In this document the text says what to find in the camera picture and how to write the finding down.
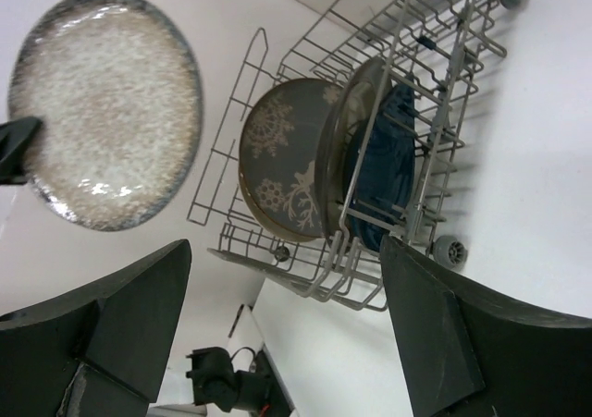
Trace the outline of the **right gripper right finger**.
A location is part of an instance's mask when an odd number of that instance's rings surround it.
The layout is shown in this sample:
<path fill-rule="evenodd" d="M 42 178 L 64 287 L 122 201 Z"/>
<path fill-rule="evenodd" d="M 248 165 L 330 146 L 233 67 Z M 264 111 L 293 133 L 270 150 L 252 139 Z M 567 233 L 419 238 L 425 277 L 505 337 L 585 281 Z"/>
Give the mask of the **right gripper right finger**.
<path fill-rule="evenodd" d="M 380 263 L 413 415 L 590 415 L 590 319 L 499 293 L 393 237 Z"/>

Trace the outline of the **grey deer pattern plate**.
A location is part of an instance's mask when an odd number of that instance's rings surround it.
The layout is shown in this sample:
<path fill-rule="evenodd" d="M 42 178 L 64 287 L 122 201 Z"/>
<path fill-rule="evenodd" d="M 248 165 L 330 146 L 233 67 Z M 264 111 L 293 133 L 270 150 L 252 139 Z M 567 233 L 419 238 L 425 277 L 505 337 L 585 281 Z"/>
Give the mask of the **grey deer pattern plate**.
<path fill-rule="evenodd" d="M 239 182 L 253 217 L 277 237 L 323 237 L 315 200 L 315 156 L 342 88 L 330 81 L 288 80 L 266 92 L 244 121 Z"/>

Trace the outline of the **cream plate brown rim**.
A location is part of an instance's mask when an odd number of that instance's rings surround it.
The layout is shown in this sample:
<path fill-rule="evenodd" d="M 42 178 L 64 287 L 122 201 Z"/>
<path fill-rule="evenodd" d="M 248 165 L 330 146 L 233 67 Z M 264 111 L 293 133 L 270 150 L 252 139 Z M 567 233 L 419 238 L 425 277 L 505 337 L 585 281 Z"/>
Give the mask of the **cream plate brown rim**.
<path fill-rule="evenodd" d="M 385 67 L 386 60 L 381 56 L 359 66 L 339 91 L 322 129 L 314 160 L 314 196 L 326 242 L 331 242 L 340 230 L 339 205 L 349 188 L 343 181 L 348 133 L 366 122 L 375 100 L 382 99 L 392 89 L 390 81 L 380 85 Z"/>

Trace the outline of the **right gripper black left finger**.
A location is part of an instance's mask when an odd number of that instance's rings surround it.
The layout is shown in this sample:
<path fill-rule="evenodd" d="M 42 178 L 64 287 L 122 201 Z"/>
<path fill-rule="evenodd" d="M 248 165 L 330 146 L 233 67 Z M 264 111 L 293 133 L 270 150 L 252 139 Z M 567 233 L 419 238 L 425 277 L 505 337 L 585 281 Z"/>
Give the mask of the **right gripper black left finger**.
<path fill-rule="evenodd" d="M 4 416 L 143 416 L 158 397 L 191 270 L 173 241 L 1 317 Z"/>

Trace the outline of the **blue leaf shaped plate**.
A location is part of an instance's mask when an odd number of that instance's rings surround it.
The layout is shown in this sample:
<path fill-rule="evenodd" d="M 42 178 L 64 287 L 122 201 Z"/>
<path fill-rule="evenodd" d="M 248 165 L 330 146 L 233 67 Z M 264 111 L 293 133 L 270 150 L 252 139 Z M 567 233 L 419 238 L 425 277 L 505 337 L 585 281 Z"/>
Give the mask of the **blue leaf shaped plate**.
<path fill-rule="evenodd" d="M 375 117 L 350 207 L 390 226 L 411 200 L 414 179 L 414 98 L 395 85 Z"/>

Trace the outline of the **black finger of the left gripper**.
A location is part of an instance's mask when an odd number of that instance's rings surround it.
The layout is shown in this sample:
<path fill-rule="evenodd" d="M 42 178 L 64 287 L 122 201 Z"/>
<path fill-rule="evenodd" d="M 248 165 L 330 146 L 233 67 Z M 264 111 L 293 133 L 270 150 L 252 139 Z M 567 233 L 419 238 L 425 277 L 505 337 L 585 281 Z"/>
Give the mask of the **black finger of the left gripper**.
<path fill-rule="evenodd" d="M 1 125 L 1 185 L 24 185 L 25 154 L 42 128 L 38 117 L 22 117 Z"/>

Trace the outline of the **speckled round plate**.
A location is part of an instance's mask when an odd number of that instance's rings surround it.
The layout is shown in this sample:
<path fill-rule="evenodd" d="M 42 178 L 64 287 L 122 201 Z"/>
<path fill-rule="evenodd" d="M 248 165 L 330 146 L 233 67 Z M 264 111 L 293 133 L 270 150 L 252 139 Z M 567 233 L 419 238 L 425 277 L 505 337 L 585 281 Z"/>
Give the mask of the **speckled round plate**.
<path fill-rule="evenodd" d="M 25 37 L 7 93 L 11 118 L 41 123 L 24 154 L 33 193 L 93 230 L 158 215 L 191 171 L 204 91 L 191 46 L 147 0 L 62 0 Z"/>

